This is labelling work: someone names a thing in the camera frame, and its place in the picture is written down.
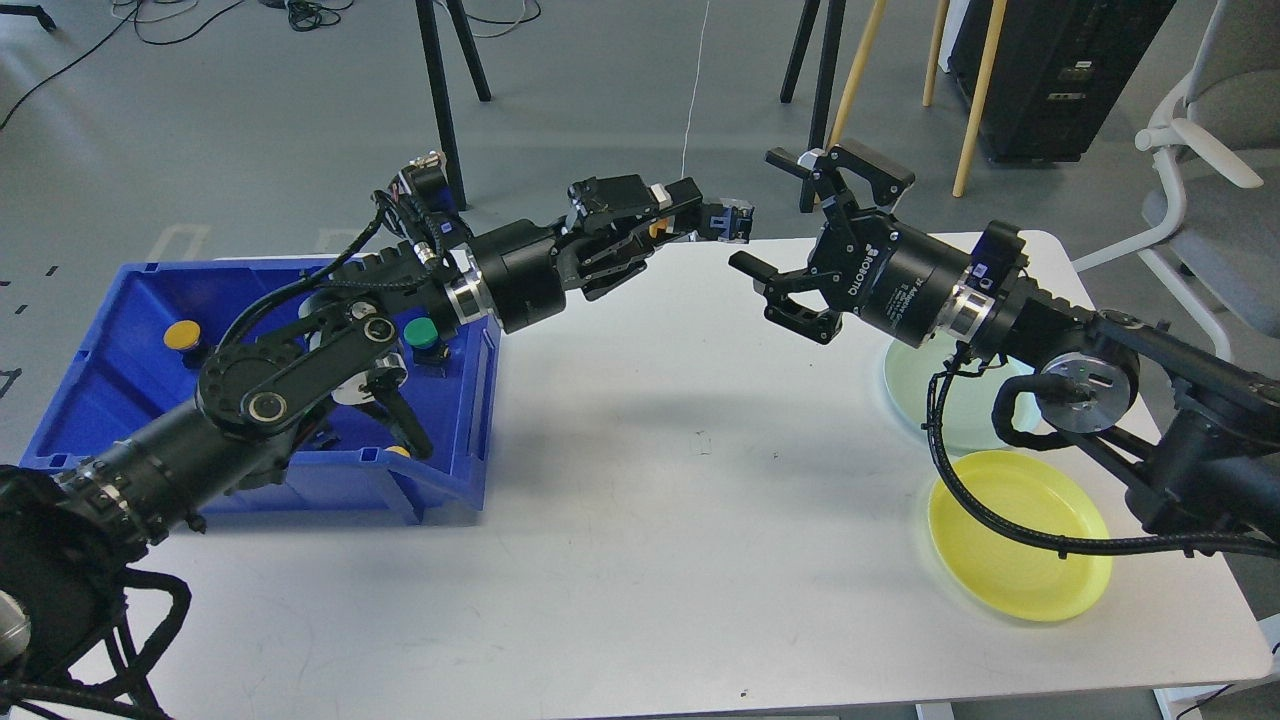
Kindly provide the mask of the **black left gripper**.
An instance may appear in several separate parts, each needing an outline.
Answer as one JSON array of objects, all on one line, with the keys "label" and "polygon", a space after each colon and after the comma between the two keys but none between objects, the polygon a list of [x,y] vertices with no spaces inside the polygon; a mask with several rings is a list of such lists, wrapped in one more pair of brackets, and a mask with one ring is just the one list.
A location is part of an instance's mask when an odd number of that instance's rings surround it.
[{"label": "black left gripper", "polygon": [[566,225],[518,220],[468,246],[506,333],[562,313],[572,290],[595,301],[644,272],[658,242],[639,228],[664,220],[660,240],[701,233],[703,195],[690,177],[667,184],[636,174],[590,177],[573,182],[568,197],[573,211]]}]

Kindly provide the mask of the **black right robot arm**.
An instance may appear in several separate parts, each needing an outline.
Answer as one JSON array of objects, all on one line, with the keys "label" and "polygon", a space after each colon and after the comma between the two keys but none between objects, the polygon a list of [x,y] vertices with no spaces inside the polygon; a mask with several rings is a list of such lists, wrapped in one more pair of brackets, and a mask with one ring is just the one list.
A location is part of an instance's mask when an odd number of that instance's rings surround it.
[{"label": "black right robot arm", "polygon": [[[1018,543],[1119,556],[1176,551],[1277,557],[1277,382],[1247,372],[1125,313],[1052,296],[1025,274],[1016,227],[992,222],[964,252],[892,213],[915,177],[860,145],[767,161],[812,184],[826,214],[806,266],[781,272],[748,252],[764,315],[826,345],[844,314],[910,347],[938,333],[954,356],[928,384],[924,429],[945,486],[974,519]],[[1015,359],[989,418],[1006,445],[1083,450],[1126,487],[1137,538],[1085,539],[1033,530],[984,506],[945,450],[943,411],[966,365]]]}]

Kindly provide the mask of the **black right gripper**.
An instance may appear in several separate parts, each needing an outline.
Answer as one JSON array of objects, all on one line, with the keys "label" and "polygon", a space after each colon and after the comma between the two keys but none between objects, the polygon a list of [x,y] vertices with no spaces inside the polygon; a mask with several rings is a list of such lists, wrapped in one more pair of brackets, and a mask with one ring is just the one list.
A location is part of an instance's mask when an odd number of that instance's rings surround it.
[{"label": "black right gripper", "polygon": [[[970,259],[891,217],[915,173],[855,141],[799,155],[774,147],[765,161],[810,186],[826,225],[808,270],[780,272],[745,251],[730,256],[728,265],[749,275],[765,300],[764,318],[819,345],[840,333],[844,313],[910,347],[927,342]],[[856,200],[850,176],[867,182],[868,205]],[[791,299],[809,291],[819,291],[828,309]]]}]

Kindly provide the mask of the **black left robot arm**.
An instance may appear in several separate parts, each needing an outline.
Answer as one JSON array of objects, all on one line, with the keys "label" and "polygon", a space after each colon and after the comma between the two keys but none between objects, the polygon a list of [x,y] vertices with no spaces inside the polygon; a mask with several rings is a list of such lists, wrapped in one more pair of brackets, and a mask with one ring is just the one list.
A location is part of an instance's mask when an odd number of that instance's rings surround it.
[{"label": "black left robot arm", "polygon": [[429,459],[401,392],[399,315],[422,313],[442,341],[486,318],[520,331],[561,313],[571,290],[609,293],[668,243],[745,241],[754,213],[690,178],[593,177],[570,186],[571,210],[550,224],[475,234],[452,208],[445,170],[438,151],[402,167],[347,249],[236,316],[202,356],[189,400],[65,471],[3,468],[4,711],[163,717],[148,674],[191,592],[137,562],[179,524],[204,530],[215,496],[282,480],[338,392]]}]

